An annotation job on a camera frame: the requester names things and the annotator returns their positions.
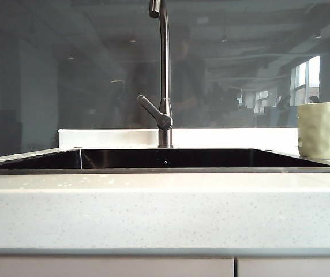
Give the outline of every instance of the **kitchen sink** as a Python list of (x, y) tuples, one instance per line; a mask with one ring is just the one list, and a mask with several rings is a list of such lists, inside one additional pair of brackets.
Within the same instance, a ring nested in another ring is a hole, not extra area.
[(0, 174), (330, 172), (330, 162), (257, 149), (79, 149), (0, 162)]

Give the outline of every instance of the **white cabinet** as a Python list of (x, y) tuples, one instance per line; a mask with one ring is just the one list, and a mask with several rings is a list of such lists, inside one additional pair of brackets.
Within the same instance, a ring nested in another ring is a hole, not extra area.
[(7, 277), (232, 277), (233, 259), (0, 256)]
[(238, 259), (238, 277), (330, 277), (330, 259)]

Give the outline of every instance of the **stainless steel faucet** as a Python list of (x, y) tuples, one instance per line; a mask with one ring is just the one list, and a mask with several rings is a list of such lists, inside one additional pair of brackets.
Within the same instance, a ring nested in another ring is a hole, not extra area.
[(173, 147), (173, 118), (169, 98), (170, 90), (170, 48), (169, 24), (165, 0), (150, 0), (149, 16), (160, 18), (161, 33), (161, 101), (157, 109), (145, 96), (138, 96), (138, 102), (156, 119), (159, 127), (159, 148)]

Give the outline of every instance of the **cup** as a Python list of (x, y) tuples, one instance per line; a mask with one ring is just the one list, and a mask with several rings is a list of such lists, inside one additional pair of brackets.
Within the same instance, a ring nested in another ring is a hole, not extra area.
[(297, 107), (301, 156), (330, 160), (330, 102)]

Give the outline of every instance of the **backsplash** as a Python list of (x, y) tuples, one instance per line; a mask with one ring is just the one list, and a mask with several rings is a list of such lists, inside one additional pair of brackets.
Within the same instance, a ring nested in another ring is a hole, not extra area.
[[(330, 0), (167, 0), (175, 128), (296, 127), (330, 102)], [(0, 0), (0, 156), (58, 129), (156, 129), (149, 0)]]

